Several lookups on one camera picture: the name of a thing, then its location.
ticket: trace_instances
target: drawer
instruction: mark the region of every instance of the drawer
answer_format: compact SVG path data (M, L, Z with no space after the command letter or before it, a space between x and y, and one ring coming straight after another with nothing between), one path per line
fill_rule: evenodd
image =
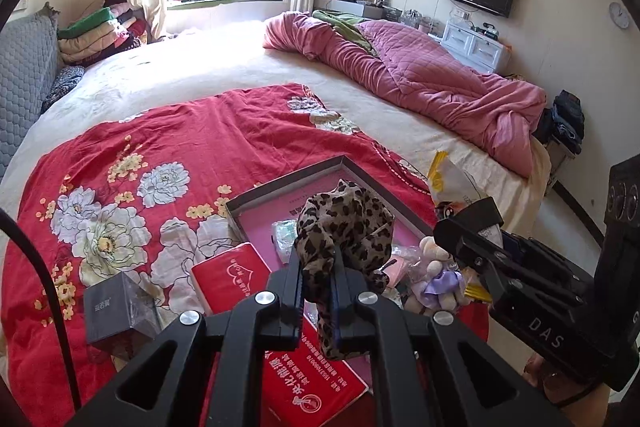
M440 44L445 48L463 52L466 55L473 38L474 36L471 33L455 26L447 26Z
M474 36L468 56L472 60L482 62L487 66L495 68L500 60L501 52L502 48L499 45Z

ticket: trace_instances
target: small gray gift box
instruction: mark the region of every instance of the small gray gift box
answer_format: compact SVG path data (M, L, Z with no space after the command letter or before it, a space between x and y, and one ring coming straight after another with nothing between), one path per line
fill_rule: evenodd
M153 297L124 272L84 291L84 323L88 344L123 360L161 329Z

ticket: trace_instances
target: pink quilt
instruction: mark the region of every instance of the pink quilt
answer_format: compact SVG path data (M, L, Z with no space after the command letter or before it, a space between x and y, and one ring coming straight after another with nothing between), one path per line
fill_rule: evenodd
M264 47L320 60L380 98L454 131L520 176L530 176L529 135L546 105L543 89L476 73L407 26L369 21L358 28L379 57L345 40L328 23L298 12L267 21Z

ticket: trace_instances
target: window sill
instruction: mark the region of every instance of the window sill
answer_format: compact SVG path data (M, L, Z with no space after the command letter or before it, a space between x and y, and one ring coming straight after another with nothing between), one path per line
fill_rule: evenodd
M241 2L282 2L284 0L200 0L200 1L187 1L187 2L175 2L176 4L171 4L167 7L168 11L178 11L178 10L193 10L197 8L209 8L212 6L218 6L220 4L234 4Z

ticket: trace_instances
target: leopard print fabric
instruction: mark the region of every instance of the leopard print fabric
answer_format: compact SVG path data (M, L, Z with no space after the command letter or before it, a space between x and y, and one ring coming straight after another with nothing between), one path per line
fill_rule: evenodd
M391 256L394 216L369 190L340 180L332 192L316 194L298 218L294 248L302 264L305 298L318 305L318 335L325 356L340 360L360 353L340 353L333 343L331 315L325 303L330 294L334 245L344 265L364 274L369 289L381 294L389 282L377 271Z

